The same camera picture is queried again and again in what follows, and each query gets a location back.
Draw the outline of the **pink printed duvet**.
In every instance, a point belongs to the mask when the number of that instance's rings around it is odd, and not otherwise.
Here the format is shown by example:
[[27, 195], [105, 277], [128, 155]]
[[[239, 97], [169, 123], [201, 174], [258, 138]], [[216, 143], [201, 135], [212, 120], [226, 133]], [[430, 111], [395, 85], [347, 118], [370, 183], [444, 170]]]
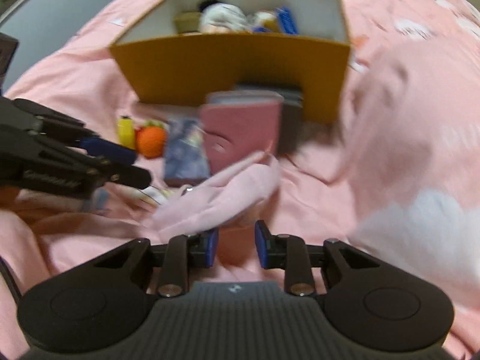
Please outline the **pink printed duvet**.
[[[158, 0], [115, 0], [7, 92], [116, 138], [120, 112], [150, 119], [107, 52]], [[465, 0], [343, 0], [354, 52], [333, 134], [278, 165], [276, 195], [226, 223], [204, 281], [277, 280], [260, 268], [251, 222], [306, 242], [337, 237], [441, 287], [456, 306], [445, 346], [479, 351], [479, 11]], [[180, 210], [111, 185], [105, 216], [1, 191], [1, 257], [21, 291], [136, 237], [164, 243]]]

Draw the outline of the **pink booklet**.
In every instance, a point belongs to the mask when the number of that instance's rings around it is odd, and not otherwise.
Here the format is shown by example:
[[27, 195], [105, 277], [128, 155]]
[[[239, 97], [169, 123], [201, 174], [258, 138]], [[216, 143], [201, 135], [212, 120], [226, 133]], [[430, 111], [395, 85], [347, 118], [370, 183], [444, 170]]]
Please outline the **pink booklet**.
[[208, 94], [199, 115], [211, 173], [258, 150], [275, 153], [283, 101], [280, 94], [266, 90]]

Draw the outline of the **pink cloth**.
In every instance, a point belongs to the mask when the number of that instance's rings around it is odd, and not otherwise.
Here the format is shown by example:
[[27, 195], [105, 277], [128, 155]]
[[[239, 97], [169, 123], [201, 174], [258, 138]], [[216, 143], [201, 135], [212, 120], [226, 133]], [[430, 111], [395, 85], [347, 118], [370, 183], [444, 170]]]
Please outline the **pink cloth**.
[[281, 167], [277, 158], [256, 151], [228, 166], [191, 191], [183, 189], [143, 222], [162, 241], [200, 233], [248, 216], [278, 190]]

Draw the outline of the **gold small box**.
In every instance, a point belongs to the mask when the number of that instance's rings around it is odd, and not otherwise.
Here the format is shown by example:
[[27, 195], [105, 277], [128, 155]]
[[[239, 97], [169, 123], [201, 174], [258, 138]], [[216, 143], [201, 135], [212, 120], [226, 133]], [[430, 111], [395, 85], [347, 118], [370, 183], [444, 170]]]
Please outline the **gold small box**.
[[202, 13], [199, 11], [184, 11], [176, 14], [173, 18], [176, 32], [179, 35], [197, 33], [201, 17]]

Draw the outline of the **orange crochet carrot toy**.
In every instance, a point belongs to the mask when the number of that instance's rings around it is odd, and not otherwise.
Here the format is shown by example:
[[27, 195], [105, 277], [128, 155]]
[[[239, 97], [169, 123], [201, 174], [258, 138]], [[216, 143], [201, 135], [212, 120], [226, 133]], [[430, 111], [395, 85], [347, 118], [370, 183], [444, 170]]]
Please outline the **orange crochet carrot toy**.
[[145, 158], [159, 158], [164, 154], [168, 133], [165, 125], [157, 120], [149, 120], [136, 129], [137, 152]]

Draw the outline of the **dark photo card box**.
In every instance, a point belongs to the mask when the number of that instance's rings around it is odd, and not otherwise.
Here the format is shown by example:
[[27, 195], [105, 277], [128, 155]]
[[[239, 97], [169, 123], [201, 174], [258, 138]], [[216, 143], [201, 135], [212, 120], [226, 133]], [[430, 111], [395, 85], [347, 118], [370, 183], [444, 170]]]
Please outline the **dark photo card box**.
[[197, 185], [210, 177], [203, 130], [197, 119], [180, 118], [168, 121], [168, 137], [163, 158], [163, 181], [168, 186]]

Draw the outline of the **orange cardboard storage box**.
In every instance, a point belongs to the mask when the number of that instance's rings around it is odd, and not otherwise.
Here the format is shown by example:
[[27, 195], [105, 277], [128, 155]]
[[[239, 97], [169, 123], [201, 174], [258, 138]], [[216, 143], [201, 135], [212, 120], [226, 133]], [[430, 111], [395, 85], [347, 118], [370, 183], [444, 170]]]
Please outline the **orange cardboard storage box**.
[[140, 101], [197, 107], [241, 84], [299, 89], [306, 121], [338, 117], [351, 43], [342, 0], [218, 0], [245, 13], [286, 8], [297, 32], [180, 35], [174, 19], [205, 0], [160, 0], [110, 45]]

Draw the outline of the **yellow round toy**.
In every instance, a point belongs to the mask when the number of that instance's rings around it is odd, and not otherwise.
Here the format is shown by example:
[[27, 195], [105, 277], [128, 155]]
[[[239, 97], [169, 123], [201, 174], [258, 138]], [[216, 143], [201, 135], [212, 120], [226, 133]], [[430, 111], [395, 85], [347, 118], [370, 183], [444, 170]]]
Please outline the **yellow round toy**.
[[134, 122], [128, 116], [121, 116], [117, 121], [119, 143], [130, 150], [136, 150], [136, 132]]

